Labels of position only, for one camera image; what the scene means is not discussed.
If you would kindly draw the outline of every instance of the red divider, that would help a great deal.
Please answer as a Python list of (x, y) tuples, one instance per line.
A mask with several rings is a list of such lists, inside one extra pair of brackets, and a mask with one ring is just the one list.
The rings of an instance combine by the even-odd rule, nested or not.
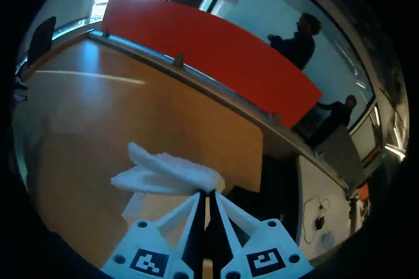
[(236, 25), (162, 0), (109, 0), (102, 29), (175, 57), (293, 127), (320, 99), (288, 59)]

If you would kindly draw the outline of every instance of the power cord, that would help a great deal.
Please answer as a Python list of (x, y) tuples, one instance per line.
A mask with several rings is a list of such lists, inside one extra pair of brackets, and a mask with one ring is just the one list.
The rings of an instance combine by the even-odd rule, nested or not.
[[(327, 199), (327, 198), (325, 198), (325, 199), (321, 202), (321, 201), (320, 201), (320, 195), (318, 195), (318, 194), (314, 195), (312, 198), (310, 198), (309, 200), (306, 200), (306, 201), (303, 203), (303, 229), (304, 229), (304, 241), (305, 241), (307, 244), (311, 244), (311, 243), (313, 242), (313, 240), (314, 240), (314, 238), (316, 237), (316, 234), (317, 234), (317, 228), (316, 228), (316, 230), (314, 231), (314, 236), (313, 236), (313, 238), (311, 239), (311, 241), (307, 241), (307, 238), (306, 238), (306, 234), (307, 234), (307, 232), (305, 231), (305, 225), (304, 225), (304, 222), (305, 222), (305, 205), (306, 205), (307, 203), (311, 202), (312, 200), (316, 199), (316, 197), (317, 197), (317, 199), (318, 199), (318, 203), (319, 203), (317, 218), (320, 218), (320, 217), (322, 216), (322, 214), (324, 215), (324, 214), (326, 213), (326, 211), (327, 211), (327, 210), (329, 210), (329, 208), (330, 208), (330, 200), (329, 200), (329, 199)], [(323, 205), (323, 202), (325, 202), (325, 201), (328, 201), (328, 206), (327, 206), (327, 208)]]

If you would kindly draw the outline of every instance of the white tissue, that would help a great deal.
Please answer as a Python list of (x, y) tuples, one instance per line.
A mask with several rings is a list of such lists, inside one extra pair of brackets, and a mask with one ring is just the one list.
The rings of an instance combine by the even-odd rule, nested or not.
[(189, 160), (167, 153), (152, 155), (135, 143), (128, 145), (128, 155), (136, 166), (111, 178), (116, 187), (135, 192), (122, 214), (128, 225), (141, 217), (148, 193), (191, 196), (200, 189), (225, 187), (217, 171)]

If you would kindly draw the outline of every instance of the wooden table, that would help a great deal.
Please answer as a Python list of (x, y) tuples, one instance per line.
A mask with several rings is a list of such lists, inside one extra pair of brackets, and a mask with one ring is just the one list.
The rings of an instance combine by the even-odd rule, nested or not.
[[(120, 215), (132, 193), (109, 179), (133, 166), (131, 141), (217, 170), (226, 190), (259, 190), (259, 128), (120, 52), (90, 40), (75, 43), (27, 84), (14, 131), (31, 198), (47, 227), (96, 267), (127, 230)], [(167, 202), (158, 210), (164, 215), (174, 206)]]

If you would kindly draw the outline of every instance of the man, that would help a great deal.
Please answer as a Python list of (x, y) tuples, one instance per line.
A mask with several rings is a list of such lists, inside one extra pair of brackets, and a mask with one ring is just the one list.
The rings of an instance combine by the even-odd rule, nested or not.
[(352, 110), (357, 105), (357, 100), (354, 95), (346, 97), (345, 104), (337, 101), (330, 105), (324, 105), (317, 103), (318, 107), (323, 110), (330, 110), (330, 115), (324, 120), (322, 125), (317, 129), (316, 133), (313, 134), (306, 143), (311, 147), (315, 148), (326, 138), (328, 138), (340, 124), (349, 125), (350, 115)]
[(321, 23), (309, 13), (303, 13), (297, 23), (294, 38), (282, 39), (280, 36), (268, 35), (271, 47), (290, 60), (297, 68), (303, 70), (313, 55), (315, 43), (313, 36), (320, 32)]

